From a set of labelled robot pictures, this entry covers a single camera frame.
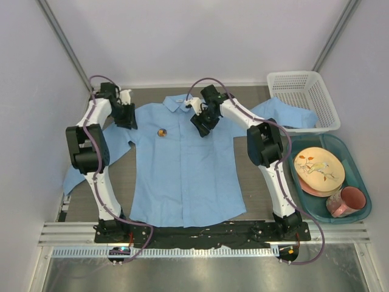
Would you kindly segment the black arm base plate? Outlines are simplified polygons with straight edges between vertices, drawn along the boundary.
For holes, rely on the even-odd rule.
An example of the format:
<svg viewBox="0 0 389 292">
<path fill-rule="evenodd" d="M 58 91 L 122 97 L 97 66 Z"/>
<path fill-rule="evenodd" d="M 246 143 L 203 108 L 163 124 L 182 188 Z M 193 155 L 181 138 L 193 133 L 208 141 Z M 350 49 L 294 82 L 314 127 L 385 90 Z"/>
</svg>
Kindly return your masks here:
<svg viewBox="0 0 389 292">
<path fill-rule="evenodd" d="M 281 224 L 264 220 L 225 221 L 202 228 L 154 228 L 124 224 L 112 220 L 99 221 L 93 226 L 95 243 L 132 243 L 135 248 L 149 249 L 231 249 L 265 248 L 270 242 L 308 242 L 308 224 L 285 232 Z"/>
</svg>

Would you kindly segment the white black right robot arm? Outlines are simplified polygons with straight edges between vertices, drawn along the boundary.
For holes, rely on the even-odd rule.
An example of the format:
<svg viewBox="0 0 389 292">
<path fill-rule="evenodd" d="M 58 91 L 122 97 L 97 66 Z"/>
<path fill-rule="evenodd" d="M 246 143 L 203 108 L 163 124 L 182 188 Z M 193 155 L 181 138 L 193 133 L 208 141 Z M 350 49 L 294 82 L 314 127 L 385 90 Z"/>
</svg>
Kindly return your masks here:
<svg viewBox="0 0 389 292">
<path fill-rule="evenodd" d="M 275 235 L 281 240 L 295 238 L 302 225 L 300 211 L 292 199 L 283 172 L 283 127 L 272 119 L 257 116 L 229 93 L 221 94 L 213 86 L 201 91 L 201 98 L 186 97 L 185 106 L 194 111 L 192 124 L 201 137 L 205 137 L 227 118 L 246 132 L 247 154 L 251 162 L 262 172 L 272 200 Z"/>
</svg>

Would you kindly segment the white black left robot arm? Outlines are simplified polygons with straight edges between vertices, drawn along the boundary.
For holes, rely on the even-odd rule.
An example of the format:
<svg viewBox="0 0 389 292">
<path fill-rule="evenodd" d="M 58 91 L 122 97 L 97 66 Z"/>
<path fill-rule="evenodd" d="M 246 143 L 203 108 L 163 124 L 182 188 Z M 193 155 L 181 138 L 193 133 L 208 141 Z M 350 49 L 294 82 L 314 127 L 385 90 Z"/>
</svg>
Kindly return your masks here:
<svg viewBox="0 0 389 292">
<path fill-rule="evenodd" d="M 107 78 L 98 89 L 92 90 L 81 121 L 66 128 L 66 140 L 71 164 L 89 183 L 98 206 L 98 223 L 93 226 L 94 241 L 121 243 L 129 238 L 130 227 L 109 179 L 110 153 L 103 135 L 108 117 L 120 128 L 137 128 L 130 91 L 120 89 Z"/>
</svg>

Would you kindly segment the light blue button shirt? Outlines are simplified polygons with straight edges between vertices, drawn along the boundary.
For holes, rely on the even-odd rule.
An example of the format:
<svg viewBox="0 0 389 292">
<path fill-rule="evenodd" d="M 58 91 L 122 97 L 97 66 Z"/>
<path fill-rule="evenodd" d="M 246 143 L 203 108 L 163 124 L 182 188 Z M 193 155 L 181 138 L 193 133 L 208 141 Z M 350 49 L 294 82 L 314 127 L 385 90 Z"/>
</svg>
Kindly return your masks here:
<svg viewBox="0 0 389 292">
<path fill-rule="evenodd" d="M 222 118 L 206 137 L 190 122 L 184 96 L 136 109 L 136 130 L 107 127 L 110 161 L 136 148 L 136 186 L 130 219 L 155 227 L 204 227 L 246 211 L 233 140 L 245 131 Z M 167 136 L 159 137 L 159 129 Z"/>
</svg>

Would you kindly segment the round colourful brooch pin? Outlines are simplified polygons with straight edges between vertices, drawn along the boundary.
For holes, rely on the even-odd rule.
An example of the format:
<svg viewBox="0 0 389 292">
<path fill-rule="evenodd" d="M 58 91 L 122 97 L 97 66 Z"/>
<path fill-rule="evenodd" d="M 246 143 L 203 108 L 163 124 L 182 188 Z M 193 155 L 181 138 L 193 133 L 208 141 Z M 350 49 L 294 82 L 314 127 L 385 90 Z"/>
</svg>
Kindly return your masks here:
<svg viewBox="0 0 389 292">
<path fill-rule="evenodd" d="M 157 134 L 158 134 L 159 137 L 166 137 L 167 136 L 167 130 L 161 128 L 161 129 L 158 130 Z"/>
</svg>

